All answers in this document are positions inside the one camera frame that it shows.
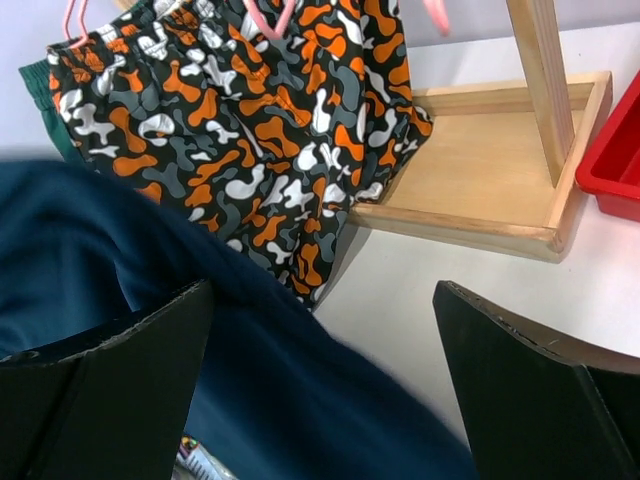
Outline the pink hanger of navy shorts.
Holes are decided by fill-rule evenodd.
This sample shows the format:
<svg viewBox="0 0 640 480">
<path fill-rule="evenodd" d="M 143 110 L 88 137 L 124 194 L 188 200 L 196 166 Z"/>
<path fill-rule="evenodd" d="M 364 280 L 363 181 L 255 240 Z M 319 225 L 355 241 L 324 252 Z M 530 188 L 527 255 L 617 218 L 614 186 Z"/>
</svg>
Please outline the pink hanger of navy shorts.
<svg viewBox="0 0 640 480">
<path fill-rule="evenodd" d="M 444 1 L 424 0 L 423 4 L 439 33 L 442 36 L 447 36 L 450 32 L 450 21 Z"/>
</svg>

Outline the orange camouflage shorts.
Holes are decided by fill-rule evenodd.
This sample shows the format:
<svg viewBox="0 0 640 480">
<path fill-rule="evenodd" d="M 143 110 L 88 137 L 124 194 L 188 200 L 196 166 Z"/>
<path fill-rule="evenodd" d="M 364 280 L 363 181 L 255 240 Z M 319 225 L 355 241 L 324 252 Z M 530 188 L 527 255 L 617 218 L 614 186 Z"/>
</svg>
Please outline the orange camouflage shorts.
<svg viewBox="0 0 640 480">
<path fill-rule="evenodd" d="M 53 98 L 94 171 L 216 234 L 305 305 L 351 206 L 427 140 L 394 1 L 143 1 L 51 45 Z"/>
</svg>

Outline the navy blue shorts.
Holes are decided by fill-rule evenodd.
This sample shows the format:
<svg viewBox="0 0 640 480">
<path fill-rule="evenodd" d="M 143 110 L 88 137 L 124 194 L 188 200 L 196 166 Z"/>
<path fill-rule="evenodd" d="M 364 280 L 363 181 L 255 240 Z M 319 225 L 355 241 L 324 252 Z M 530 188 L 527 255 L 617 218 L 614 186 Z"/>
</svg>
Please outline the navy blue shorts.
<svg viewBox="0 0 640 480">
<path fill-rule="evenodd" d="M 1 166 L 1 352 L 156 306 L 198 280 L 215 312 L 187 420 L 242 479 L 473 479 L 467 448 L 203 226 L 52 160 Z"/>
</svg>

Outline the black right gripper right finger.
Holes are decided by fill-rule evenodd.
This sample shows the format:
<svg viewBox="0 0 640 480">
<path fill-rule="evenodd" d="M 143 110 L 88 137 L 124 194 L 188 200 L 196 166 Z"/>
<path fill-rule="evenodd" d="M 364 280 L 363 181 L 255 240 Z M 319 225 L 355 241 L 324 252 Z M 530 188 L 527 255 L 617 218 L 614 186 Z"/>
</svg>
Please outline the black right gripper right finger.
<svg viewBox="0 0 640 480">
<path fill-rule="evenodd" d="M 639 360 L 451 281 L 433 307 L 482 479 L 636 479 Z"/>
</svg>

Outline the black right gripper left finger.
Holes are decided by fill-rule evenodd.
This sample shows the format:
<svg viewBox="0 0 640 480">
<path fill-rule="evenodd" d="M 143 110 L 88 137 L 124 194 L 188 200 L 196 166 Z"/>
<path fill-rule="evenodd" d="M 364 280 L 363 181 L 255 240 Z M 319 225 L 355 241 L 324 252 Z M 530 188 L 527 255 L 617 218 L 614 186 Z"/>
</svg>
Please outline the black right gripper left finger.
<svg viewBox="0 0 640 480">
<path fill-rule="evenodd" d="M 4 479 L 168 479 L 214 309 L 209 282 L 1 362 Z"/>
</svg>

